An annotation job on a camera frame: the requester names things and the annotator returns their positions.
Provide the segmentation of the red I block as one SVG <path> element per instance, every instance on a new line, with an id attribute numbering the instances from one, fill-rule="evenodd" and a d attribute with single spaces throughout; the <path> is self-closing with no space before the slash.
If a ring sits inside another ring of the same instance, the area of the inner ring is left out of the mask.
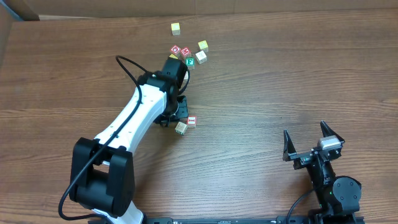
<path id="1" fill-rule="evenodd" d="M 187 126 L 189 128 L 195 128 L 197 126 L 197 117 L 196 116 L 189 116 L 187 118 Z"/>

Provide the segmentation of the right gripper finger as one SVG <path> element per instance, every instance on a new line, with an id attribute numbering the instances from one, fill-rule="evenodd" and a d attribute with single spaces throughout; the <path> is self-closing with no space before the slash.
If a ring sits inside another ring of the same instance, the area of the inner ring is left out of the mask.
<path id="1" fill-rule="evenodd" d="M 336 138 L 340 141 L 340 143 L 343 144 L 345 142 L 345 140 L 339 134 L 334 132 L 334 130 L 332 130 L 324 120 L 320 121 L 320 127 L 324 138 L 330 136 L 336 136 Z"/>
<path id="2" fill-rule="evenodd" d="M 284 150 L 283 150 L 283 161 L 291 161 L 294 156 L 297 155 L 292 139 L 288 131 L 284 130 Z"/>

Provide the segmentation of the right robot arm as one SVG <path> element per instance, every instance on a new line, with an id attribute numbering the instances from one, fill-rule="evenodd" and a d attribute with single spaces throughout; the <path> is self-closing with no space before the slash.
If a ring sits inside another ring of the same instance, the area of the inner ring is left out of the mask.
<path id="1" fill-rule="evenodd" d="M 363 223 L 364 218 L 355 216 L 360 210 L 361 183 L 343 175 L 337 176 L 331 162 L 341 157 L 345 140 L 320 121 L 323 137 L 309 152 L 297 153 L 288 131 L 284 130 L 282 159 L 292 161 L 295 170 L 305 168 L 312 182 L 312 189 L 300 196 L 288 211 L 282 223 L 296 223 L 292 217 L 294 208 L 311 193 L 317 196 L 319 209 L 308 212 L 304 223 Z"/>

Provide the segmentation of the white green picture block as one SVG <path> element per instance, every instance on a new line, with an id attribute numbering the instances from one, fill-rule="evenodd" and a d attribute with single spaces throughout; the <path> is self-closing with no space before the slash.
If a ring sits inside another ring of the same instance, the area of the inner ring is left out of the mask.
<path id="1" fill-rule="evenodd" d="M 176 127 L 175 127 L 175 131 L 179 134 L 181 134 L 182 136 L 185 135 L 185 133 L 187 132 L 188 126 L 183 123 L 183 122 L 178 122 Z"/>

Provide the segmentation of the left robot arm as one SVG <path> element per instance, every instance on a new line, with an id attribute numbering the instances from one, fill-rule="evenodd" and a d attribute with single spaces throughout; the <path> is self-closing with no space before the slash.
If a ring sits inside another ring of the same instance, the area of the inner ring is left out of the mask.
<path id="1" fill-rule="evenodd" d="M 88 223 L 145 223 L 134 204 L 133 156 L 151 124 L 163 127 L 188 118 L 183 95 L 190 81 L 187 65 L 168 58 L 160 71 L 145 70 L 134 78 L 133 96 L 116 119 L 93 139 L 74 145 L 70 184 L 63 193 L 59 216 Z"/>

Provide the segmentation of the white blue picture block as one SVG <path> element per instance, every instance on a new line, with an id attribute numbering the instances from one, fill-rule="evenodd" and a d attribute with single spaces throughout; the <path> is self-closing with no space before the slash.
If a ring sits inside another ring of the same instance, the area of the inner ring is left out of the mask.
<path id="1" fill-rule="evenodd" d="M 187 72 L 185 73 L 185 76 L 184 76 L 183 81 L 184 81 L 184 82 L 188 82 L 189 78 L 190 78 L 190 72 L 187 71 Z"/>

